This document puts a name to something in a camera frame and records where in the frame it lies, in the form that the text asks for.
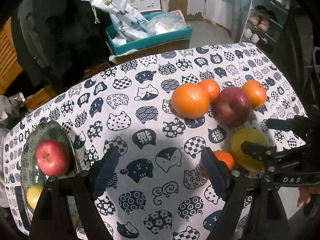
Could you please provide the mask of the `right hand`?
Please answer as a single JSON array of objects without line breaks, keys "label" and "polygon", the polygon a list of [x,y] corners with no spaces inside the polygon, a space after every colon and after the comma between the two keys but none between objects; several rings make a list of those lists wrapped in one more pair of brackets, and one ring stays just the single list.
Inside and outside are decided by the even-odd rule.
[{"label": "right hand", "polygon": [[311,195],[319,193],[320,186],[299,187],[299,198],[297,200],[297,207],[302,207],[303,204],[308,204],[311,200]]}]

